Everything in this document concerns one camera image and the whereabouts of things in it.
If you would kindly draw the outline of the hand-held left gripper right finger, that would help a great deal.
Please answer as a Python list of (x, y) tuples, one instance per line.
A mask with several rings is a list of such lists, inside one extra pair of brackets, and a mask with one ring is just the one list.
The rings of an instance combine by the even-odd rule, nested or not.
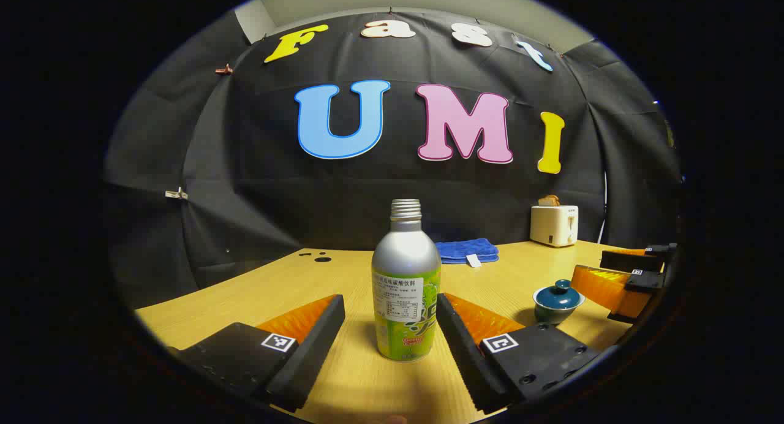
[(604, 360), (557, 327), (526, 327), (460, 297), (437, 296), (437, 321), (474, 407), (537, 407)]

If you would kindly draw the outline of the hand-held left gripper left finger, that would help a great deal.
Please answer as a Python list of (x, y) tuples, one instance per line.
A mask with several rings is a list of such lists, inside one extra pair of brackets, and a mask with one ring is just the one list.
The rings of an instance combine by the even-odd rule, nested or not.
[(192, 346), (168, 351), (238, 396), (296, 412), (344, 319), (344, 297), (330, 295), (257, 326), (232, 323)]

